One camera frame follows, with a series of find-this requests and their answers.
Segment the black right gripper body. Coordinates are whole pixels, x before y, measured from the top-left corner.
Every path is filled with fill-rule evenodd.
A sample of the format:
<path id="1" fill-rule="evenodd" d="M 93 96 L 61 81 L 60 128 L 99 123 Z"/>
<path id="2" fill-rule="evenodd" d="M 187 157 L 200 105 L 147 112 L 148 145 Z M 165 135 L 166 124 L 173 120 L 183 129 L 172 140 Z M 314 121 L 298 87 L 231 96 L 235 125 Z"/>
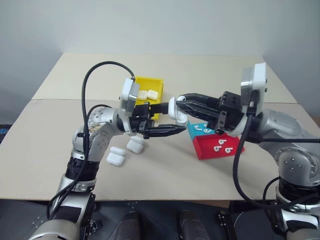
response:
<path id="1" fill-rule="evenodd" d="M 225 91 L 219 98 L 212 97 L 209 108 L 214 112 L 214 116 L 208 121 L 209 126 L 213 127 L 217 134 L 233 131 L 244 115 L 241 96 L 229 91 Z"/>

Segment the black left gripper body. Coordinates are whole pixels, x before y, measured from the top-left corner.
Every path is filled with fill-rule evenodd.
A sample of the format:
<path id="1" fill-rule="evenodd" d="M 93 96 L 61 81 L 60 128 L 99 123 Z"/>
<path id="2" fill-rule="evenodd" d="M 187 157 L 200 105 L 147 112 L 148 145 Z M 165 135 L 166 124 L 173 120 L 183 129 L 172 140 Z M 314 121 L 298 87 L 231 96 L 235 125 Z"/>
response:
<path id="1" fill-rule="evenodd" d="M 154 114 L 150 103 L 138 104 L 134 107 L 129 118 L 130 128 L 133 133 L 141 134 L 143 137 L 151 137 L 150 129 L 154 127 Z"/>

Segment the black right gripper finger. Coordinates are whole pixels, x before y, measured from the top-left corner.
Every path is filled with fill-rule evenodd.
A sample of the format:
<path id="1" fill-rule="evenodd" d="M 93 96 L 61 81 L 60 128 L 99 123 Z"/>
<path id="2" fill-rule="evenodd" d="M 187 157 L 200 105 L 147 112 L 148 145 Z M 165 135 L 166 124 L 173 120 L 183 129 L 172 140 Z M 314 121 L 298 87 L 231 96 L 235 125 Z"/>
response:
<path id="1" fill-rule="evenodd" d="M 179 100 L 179 106 L 218 106 L 220 104 L 220 98 L 215 98 L 199 93 L 186 93 L 183 96 L 185 97 L 185 100 Z"/>
<path id="2" fill-rule="evenodd" d="M 195 100 L 179 100 L 176 105 L 180 112 L 208 123 L 214 124 L 218 120 L 218 111 L 204 103 Z"/>

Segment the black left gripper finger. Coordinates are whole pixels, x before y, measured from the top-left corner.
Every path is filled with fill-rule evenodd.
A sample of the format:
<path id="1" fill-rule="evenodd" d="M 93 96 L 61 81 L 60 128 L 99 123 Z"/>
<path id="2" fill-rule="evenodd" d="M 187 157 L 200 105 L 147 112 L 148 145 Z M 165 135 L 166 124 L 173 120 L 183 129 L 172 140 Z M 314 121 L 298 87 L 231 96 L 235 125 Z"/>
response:
<path id="1" fill-rule="evenodd" d="M 169 111 L 169 103 L 168 102 L 150 105 L 150 112 L 152 113 L 152 115 L 155 115 L 155 114 L 167 115 L 168 111 Z"/>
<path id="2" fill-rule="evenodd" d="M 172 135 L 177 135 L 186 130 L 185 126 L 180 126 L 176 124 L 160 124 L 156 127 L 150 127 L 143 133 L 144 139 L 149 138 L 159 138 L 168 137 Z"/>

